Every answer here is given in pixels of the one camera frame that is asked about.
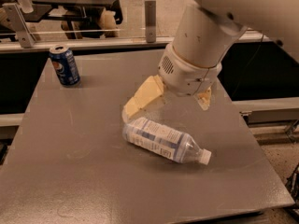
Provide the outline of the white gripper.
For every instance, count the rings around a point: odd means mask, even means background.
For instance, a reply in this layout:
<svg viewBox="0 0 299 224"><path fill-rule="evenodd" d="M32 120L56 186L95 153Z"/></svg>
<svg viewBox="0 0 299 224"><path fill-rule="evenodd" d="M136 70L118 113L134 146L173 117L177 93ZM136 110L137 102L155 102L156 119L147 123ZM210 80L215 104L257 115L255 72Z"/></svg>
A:
<svg viewBox="0 0 299 224"><path fill-rule="evenodd" d="M201 68L183 61L168 44L158 65L158 74L149 76L123 107L122 120L127 123L147 115L164 105L164 85L177 96L196 95L197 102L209 109L211 89L221 71L221 64Z"/></svg>

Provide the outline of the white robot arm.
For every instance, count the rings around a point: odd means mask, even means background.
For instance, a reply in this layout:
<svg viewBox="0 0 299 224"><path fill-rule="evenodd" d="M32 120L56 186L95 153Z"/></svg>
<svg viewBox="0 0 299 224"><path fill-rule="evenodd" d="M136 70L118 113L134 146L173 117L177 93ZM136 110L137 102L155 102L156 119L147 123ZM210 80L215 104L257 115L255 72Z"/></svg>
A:
<svg viewBox="0 0 299 224"><path fill-rule="evenodd" d="M248 30L267 36L299 60L299 0L193 0L158 65L122 110L125 122L192 96L208 109L211 86L229 48Z"/></svg>

